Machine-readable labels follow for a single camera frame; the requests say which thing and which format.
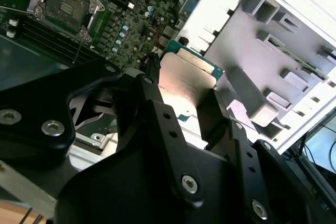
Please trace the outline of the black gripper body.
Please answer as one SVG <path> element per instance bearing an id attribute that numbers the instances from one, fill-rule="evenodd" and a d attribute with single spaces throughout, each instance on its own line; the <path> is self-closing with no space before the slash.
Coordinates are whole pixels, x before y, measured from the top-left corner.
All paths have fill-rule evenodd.
<path id="1" fill-rule="evenodd" d="M 198 148 L 189 151 L 205 187 L 199 208 L 175 197 L 150 153 L 130 150 L 73 177 L 59 195 L 57 223 L 248 223 L 231 166 Z"/>

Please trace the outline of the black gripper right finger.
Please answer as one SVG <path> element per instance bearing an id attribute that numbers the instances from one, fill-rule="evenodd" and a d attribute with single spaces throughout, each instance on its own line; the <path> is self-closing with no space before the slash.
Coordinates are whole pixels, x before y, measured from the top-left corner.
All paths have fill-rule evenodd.
<path id="1" fill-rule="evenodd" d="M 250 143 L 229 117 L 218 91 L 197 106 L 205 149 L 224 159 L 226 223 L 322 223 L 323 211 L 286 161 L 266 141 Z"/>

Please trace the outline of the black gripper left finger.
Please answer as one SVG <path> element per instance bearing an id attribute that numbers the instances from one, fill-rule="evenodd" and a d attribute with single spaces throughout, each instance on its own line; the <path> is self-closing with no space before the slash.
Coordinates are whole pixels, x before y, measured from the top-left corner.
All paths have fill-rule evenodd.
<path id="1" fill-rule="evenodd" d="M 171 106 L 158 88 L 160 63 L 132 77 L 95 60 L 1 92 L 1 159 L 34 169 L 61 164 L 75 128 L 101 113 L 117 116 L 117 153 L 145 150 L 163 167 L 172 193 L 203 204 L 202 180 Z"/>

